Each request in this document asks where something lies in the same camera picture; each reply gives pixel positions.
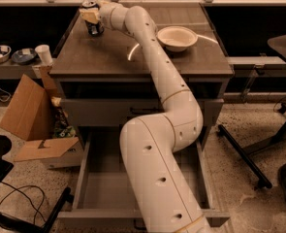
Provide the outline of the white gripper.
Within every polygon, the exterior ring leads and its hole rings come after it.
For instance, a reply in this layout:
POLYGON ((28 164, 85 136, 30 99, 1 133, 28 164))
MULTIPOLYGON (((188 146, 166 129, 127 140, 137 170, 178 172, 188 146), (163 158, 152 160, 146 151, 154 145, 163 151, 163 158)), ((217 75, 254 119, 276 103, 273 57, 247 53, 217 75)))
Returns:
POLYGON ((80 9, 79 13, 81 18, 92 24, 97 24, 101 20, 105 27, 117 28, 120 22, 121 5, 109 3, 106 0, 97 0, 97 3, 101 5, 100 10, 98 8, 80 9))

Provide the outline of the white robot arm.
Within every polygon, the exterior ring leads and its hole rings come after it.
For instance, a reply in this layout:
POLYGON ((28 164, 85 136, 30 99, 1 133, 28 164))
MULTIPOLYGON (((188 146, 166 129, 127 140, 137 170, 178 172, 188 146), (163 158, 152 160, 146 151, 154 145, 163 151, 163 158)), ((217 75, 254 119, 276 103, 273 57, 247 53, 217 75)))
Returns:
POLYGON ((121 129, 120 151, 150 233, 212 233, 174 153, 199 137, 203 114, 192 91, 157 41, 156 26, 140 6, 98 2, 81 17, 134 38, 142 49, 164 111, 137 116, 121 129))

